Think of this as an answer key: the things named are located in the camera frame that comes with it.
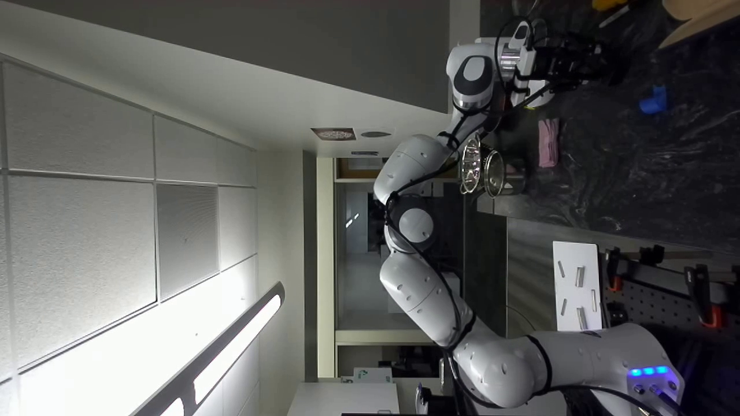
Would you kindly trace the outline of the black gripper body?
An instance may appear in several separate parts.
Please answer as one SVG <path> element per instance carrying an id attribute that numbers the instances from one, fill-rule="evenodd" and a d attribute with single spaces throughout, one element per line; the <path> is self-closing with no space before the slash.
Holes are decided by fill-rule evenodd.
<path id="1" fill-rule="evenodd" d="M 587 45 L 579 38 L 546 42 L 537 45 L 533 76 L 547 80 L 583 78 Z"/>

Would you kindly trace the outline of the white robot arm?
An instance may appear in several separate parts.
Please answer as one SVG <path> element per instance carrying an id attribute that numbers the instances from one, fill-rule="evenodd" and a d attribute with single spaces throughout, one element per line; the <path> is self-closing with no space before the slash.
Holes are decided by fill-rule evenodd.
<path id="1" fill-rule="evenodd" d="M 613 416 L 677 416 L 685 378 L 647 328 L 620 324 L 509 339 L 485 325 L 422 253 L 433 221 L 409 202 L 409 191 L 441 173 L 471 139 L 492 131 L 507 108 L 547 96 L 551 83 L 576 76 L 580 65 L 580 58 L 543 58 L 524 17 L 507 35 L 450 48 L 450 127 L 434 139 L 403 140 L 373 185 L 389 244 L 380 282 L 447 351 L 455 385 L 478 406 L 518 409 L 539 394 L 585 388 Z"/>

